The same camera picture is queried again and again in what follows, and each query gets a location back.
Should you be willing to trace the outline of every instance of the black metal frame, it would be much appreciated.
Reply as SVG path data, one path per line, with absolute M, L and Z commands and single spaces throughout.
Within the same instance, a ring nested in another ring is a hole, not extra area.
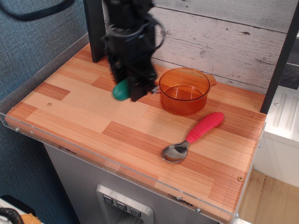
M 261 108 L 261 113 L 268 113 L 272 100 L 274 98 L 275 92 L 277 90 L 280 78 L 283 74 L 283 71 L 285 69 L 286 62 L 289 58 L 291 49 L 294 45 L 296 36 L 299 31 L 299 2 L 297 4 L 293 19 L 291 21 L 288 33 L 285 38 L 285 43 L 282 47 L 282 50 L 280 52 L 278 62 L 276 64 L 272 79 L 270 81 L 265 99 L 263 101 L 263 105 Z
M 101 0 L 83 0 L 86 23 L 93 62 L 105 55 L 105 45 L 100 40 L 106 34 L 103 6 Z

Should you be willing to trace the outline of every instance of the bowl handle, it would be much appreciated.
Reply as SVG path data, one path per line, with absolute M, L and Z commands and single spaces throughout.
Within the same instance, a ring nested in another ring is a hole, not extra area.
M 217 84 L 216 79 L 215 79 L 215 77 L 214 77 L 213 75 L 211 75 L 211 74 L 206 74 L 206 77 L 207 77 L 207 79 L 209 80 L 209 82 L 210 82 L 210 84 L 211 84 L 211 87 L 212 87 L 213 85 L 216 85 L 216 84 Z

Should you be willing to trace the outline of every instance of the wooden countertop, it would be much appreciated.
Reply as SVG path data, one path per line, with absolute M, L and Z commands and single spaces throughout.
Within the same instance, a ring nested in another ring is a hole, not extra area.
M 156 70 L 161 75 L 167 69 Z M 87 45 L 16 105 L 6 121 L 29 136 L 229 223 L 264 125 L 266 115 L 259 113 L 264 95 L 218 83 L 200 112 L 178 116 L 163 109 L 159 94 L 138 102 L 117 101 L 111 93 L 114 86 L 107 60 L 92 63 Z M 183 162 L 168 163 L 160 157 L 163 148 L 183 141 L 213 112 L 223 112 L 224 121 L 193 143 Z

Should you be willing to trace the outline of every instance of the white wood panel wall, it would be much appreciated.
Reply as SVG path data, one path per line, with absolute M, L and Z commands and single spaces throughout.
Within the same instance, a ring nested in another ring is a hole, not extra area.
M 190 67 L 265 94 L 298 0 L 154 0 L 162 47 L 153 63 Z

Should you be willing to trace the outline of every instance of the green object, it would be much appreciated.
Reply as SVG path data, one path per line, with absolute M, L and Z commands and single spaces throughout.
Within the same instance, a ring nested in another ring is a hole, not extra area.
M 128 81 L 127 79 L 122 80 L 113 88 L 113 97 L 117 100 L 123 101 L 130 98 Z

